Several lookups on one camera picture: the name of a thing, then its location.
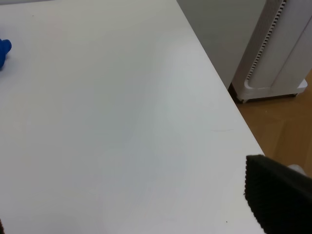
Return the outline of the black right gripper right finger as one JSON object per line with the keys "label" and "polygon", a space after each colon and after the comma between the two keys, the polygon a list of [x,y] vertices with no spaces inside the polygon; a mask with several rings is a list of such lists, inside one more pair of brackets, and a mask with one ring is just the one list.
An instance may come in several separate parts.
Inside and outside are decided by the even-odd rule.
{"label": "black right gripper right finger", "polygon": [[311,178],[264,155],[249,155],[244,196],[264,233],[312,232]]}

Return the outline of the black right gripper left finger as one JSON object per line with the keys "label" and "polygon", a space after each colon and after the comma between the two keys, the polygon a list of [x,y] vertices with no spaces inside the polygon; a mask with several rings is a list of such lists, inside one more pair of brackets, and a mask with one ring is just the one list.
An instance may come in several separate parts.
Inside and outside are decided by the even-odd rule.
{"label": "black right gripper left finger", "polygon": [[0,234],[5,234],[4,227],[3,227],[1,220],[0,220]]}

